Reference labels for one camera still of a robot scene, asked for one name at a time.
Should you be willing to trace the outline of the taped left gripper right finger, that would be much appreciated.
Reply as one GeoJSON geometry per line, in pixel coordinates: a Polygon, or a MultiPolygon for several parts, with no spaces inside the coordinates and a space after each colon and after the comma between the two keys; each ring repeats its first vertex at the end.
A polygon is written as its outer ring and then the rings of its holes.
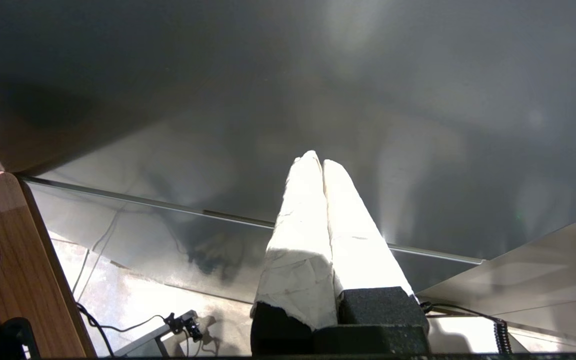
{"type": "Polygon", "coordinates": [[[338,323],[429,330],[402,267],[350,174],[327,159],[323,180],[338,323]]]}

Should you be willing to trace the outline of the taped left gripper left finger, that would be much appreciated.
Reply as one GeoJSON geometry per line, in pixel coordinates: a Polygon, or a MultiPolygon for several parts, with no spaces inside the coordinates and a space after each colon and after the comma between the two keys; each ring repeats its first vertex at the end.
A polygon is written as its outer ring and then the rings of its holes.
{"type": "Polygon", "coordinates": [[[338,325],[323,169],[309,150],[294,159],[263,256],[250,317],[255,356],[311,354],[314,335],[338,325]]]}

